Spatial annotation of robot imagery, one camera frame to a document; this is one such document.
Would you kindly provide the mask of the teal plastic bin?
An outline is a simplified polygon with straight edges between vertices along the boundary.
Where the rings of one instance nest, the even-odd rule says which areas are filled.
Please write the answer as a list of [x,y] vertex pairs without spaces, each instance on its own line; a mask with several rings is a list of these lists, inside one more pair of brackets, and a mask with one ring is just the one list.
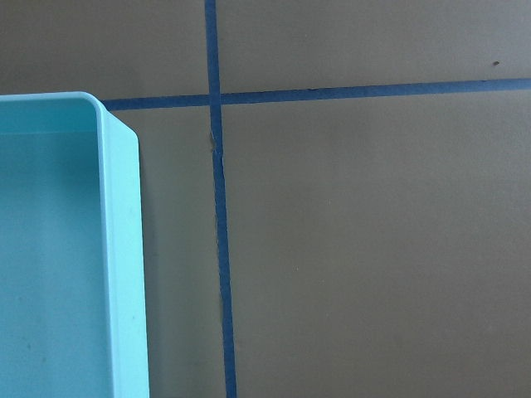
[[1,394],[149,395],[139,141],[84,92],[1,98]]

